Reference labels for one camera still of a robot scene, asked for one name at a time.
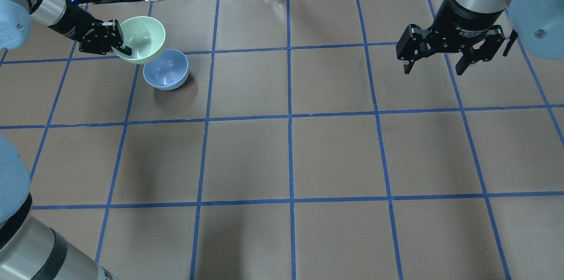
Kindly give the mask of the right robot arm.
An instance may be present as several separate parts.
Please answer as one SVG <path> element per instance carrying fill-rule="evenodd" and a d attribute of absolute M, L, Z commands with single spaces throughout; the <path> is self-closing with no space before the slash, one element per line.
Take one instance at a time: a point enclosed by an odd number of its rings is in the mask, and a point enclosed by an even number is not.
<path fill-rule="evenodd" d="M 396 45 L 397 59 L 409 74 L 416 61 L 436 53 L 461 53 L 457 75 L 494 58 L 505 39 L 496 21 L 504 11 L 512 28 L 506 56 L 520 38 L 532 55 L 562 60 L 564 0 L 443 0 L 429 28 L 407 25 Z"/>

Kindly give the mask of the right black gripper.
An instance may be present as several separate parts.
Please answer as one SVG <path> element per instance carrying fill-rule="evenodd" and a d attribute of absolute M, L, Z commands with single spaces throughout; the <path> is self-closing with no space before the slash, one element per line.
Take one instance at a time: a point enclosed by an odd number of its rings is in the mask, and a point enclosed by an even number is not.
<path fill-rule="evenodd" d="M 443 0 L 427 30 L 415 24 L 407 25 L 397 41 L 396 57 L 403 63 L 404 73 L 409 74 L 421 59 L 421 53 L 461 52 L 455 69 L 458 76 L 463 75 L 471 64 L 492 60 L 501 48 L 505 33 L 501 25 L 495 25 L 500 15 L 501 11 L 480 13 L 455 0 Z"/>

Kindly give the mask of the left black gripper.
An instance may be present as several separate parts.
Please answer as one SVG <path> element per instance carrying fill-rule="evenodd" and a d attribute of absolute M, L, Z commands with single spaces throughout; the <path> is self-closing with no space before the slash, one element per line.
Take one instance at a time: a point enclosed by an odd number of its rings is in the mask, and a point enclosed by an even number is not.
<path fill-rule="evenodd" d="M 55 5 L 46 9 L 46 26 L 76 41 L 83 53 L 105 55 L 109 52 L 132 55 L 125 45 L 119 29 L 119 21 L 101 21 L 76 5 Z"/>

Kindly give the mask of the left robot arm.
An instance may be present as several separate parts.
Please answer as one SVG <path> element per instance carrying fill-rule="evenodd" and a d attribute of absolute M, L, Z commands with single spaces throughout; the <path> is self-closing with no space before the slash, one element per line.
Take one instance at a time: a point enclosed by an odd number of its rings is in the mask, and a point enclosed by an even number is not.
<path fill-rule="evenodd" d="M 116 19 L 96 19 L 69 0 L 0 0 L 0 46 L 19 49 L 30 38 L 32 22 L 37 22 L 79 44 L 81 52 L 104 55 L 119 51 L 132 55 L 125 45 Z"/>

